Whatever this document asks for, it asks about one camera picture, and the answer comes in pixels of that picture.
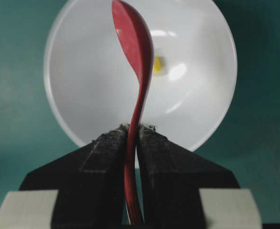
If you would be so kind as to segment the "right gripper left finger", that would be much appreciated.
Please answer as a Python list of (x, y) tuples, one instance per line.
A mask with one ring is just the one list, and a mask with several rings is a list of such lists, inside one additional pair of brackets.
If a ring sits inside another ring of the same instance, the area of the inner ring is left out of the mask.
[(20, 191), (58, 190), (53, 229), (113, 229), (122, 225), (128, 125), (29, 172)]

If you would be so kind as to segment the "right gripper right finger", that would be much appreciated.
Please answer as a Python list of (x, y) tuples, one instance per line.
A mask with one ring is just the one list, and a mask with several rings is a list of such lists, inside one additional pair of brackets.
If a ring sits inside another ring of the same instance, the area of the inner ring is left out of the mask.
[(137, 137), (145, 224), (155, 229), (204, 229), (200, 188), (238, 188), (234, 174), (140, 126)]

